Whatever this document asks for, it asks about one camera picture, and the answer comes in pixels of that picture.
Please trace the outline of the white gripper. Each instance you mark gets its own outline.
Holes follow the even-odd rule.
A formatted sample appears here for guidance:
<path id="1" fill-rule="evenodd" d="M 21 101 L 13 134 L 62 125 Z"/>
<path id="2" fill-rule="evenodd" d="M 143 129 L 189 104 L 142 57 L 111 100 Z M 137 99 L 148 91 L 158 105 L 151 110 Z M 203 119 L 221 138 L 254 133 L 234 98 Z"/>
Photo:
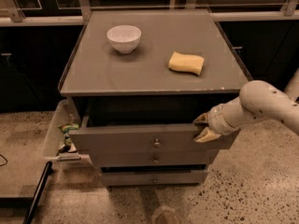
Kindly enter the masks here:
<path id="1" fill-rule="evenodd" d="M 252 121 L 253 113 L 241 104 L 239 98 L 235 98 L 228 103 L 212 107 L 210 111 L 201 114 L 192 122 L 193 124 L 208 123 L 208 127 L 205 127 L 193 141 L 205 143 L 216 140 L 220 134 L 228 135 Z"/>

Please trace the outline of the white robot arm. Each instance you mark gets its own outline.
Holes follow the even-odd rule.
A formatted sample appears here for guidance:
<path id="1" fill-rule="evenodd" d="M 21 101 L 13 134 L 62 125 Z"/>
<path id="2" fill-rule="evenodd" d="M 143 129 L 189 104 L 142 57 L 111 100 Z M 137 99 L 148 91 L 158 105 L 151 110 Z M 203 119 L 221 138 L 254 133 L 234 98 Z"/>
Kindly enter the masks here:
<path id="1" fill-rule="evenodd" d="M 193 124 L 206 124 L 194 138 L 197 143 L 216 140 L 228 135 L 245 124 L 273 119 L 299 134 L 299 69 L 296 70 L 284 91 L 271 84 L 252 80 L 245 84 L 234 100 L 213 106 L 197 117 Z"/>

